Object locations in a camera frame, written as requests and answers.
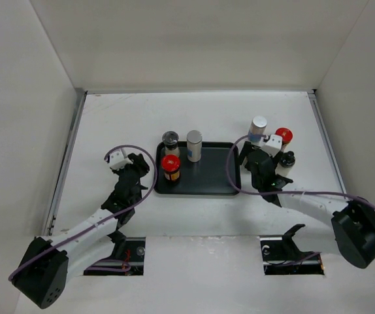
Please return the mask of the black cap white bottle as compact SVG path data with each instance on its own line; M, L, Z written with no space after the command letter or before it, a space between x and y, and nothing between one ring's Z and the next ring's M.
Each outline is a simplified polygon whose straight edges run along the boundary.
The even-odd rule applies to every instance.
M293 166L295 165L296 158L295 153L293 151L284 152L276 167L276 173L283 177L287 177Z

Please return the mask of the red lid orange sauce jar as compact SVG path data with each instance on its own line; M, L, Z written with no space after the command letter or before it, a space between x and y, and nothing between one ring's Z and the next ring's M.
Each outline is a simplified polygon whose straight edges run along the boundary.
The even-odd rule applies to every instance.
M275 134L282 138L281 151L283 152L293 139L293 132L288 128L278 128Z

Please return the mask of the silver lid blue label bottle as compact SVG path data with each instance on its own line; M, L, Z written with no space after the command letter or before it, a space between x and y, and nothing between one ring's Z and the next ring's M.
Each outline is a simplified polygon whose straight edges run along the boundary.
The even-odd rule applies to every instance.
M260 142L264 140L265 129L267 127L267 119L264 116L253 117L249 130L248 140L255 145L260 145Z

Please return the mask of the clear lid pepper grinder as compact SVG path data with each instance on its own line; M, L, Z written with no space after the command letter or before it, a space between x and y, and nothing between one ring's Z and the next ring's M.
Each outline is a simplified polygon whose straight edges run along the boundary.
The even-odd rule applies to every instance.
M165 155L180 156L178 147L179 136L175 131L166 131L162 136L162 142L165 146Z

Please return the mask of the silver lid white shaker bottle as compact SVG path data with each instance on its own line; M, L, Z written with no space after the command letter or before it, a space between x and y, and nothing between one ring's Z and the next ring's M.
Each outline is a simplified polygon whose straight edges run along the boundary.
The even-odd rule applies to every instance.
M187 141L187 158L190 162L198 162L201 159L202 134L198 130L188 132Z

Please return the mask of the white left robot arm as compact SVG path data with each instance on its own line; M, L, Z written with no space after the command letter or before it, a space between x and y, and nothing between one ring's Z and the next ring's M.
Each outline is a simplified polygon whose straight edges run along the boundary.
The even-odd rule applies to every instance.
M135 214L150 167L142 154L121 148L105 158L118 182L105 202L79 225L54 237L36 237L9 281L41 309L50 307L67 282L99 260L119 260L126 237L119 229Z

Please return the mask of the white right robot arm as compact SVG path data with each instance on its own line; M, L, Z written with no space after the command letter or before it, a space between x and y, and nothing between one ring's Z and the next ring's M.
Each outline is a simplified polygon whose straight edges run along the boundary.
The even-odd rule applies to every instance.
M267 153L264 147L246 141L238 160L250 172L255 189L246 193L331 227L342 257L352 266L365 269L375 259L375 206L349 194L296 188L292 179L276 172L284 155Z

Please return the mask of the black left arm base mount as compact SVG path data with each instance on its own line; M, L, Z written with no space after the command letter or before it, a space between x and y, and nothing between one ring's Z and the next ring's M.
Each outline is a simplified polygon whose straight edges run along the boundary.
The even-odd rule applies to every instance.
M118 232L118 242L110 256L83 272L84 276L142 276L146 255L145 237L126 237Z

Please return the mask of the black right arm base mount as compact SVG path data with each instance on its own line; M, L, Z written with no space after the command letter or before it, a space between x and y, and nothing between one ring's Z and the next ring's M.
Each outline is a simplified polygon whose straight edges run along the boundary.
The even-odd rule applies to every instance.
M296 224L281 235L260 237L265 275L324 275L321 253L301 251L293 237L304 224Z

